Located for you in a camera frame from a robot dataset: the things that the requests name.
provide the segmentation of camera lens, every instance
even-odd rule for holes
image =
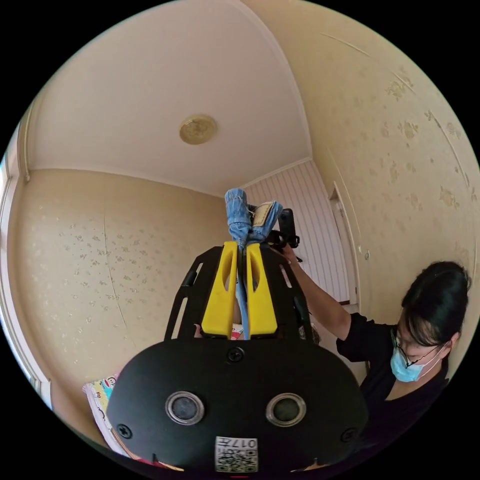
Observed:
[[[266,407],[267,420],[277,427],[292,427],[305,416],[307,406],[295,393],[281,393],[272,398]]]
[[[195,425],[205,414],[202,401],[189,391],[178,391],[168,397],[165,403],[167,415],[177,424]]]

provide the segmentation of jeans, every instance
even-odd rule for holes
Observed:
[[[277,201],[259,207],[247,202],[247,194],[241,188],[233,188],[225,194],[228,232],[238,244],[238,262],[235,296],[241,313],[245,340],[249,339],[247,310],[246,248],[263,242],[275,226],[283,207]]]

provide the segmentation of denim fabric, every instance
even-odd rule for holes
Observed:
[[[240,253],[247,244],[247,237],[252,227],[247,194],[240,188],[233,188],[225,194],[225,203],[228,232],[232,239],[238,243]]]
[[[284,208],[282,205],[280,205],[280,203],[274,201],[273,205],[270,208],[270,211],[268,212],[268,215],[266,216],[265,221],[263,222],[263,225],[252,226],[250,228],[250,231],[248,232],[248,237],[246,239],[247,245],[263,242],[274,228],[283,209]]]
[[[274,201],[267,216],[260,226],[252,226],[255,205],[247,203],[247,194],[241,188],[233,188],[225,194],[228,232],[238,243],[238,263],[235,296],[241,313],[241,324],[245,340],[250,338],[249,318],[247,310],[246,246],[263,242],[275,226],[283,207]]]

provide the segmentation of face mask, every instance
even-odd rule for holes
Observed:
[[[390,360],[391,371],[400,382],[416,382],[419,378],[426,375],[441,360],[441,358],[439,358],[425,373],[420,375],[424,367],[433,362],[444,348],[445,346],[443,346],[441,350],[424,365],[413,364],[407,367],[400,350],[396,347],[393,350],[393,355]]]

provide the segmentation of ceiling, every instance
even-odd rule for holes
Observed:
[[[179,126],[213,117],[216,136],[188,145]],[[117,173],[223,196],[311,156],[288,62],[238,0],[179,0],[95,38],[35,100],[32,169]]]

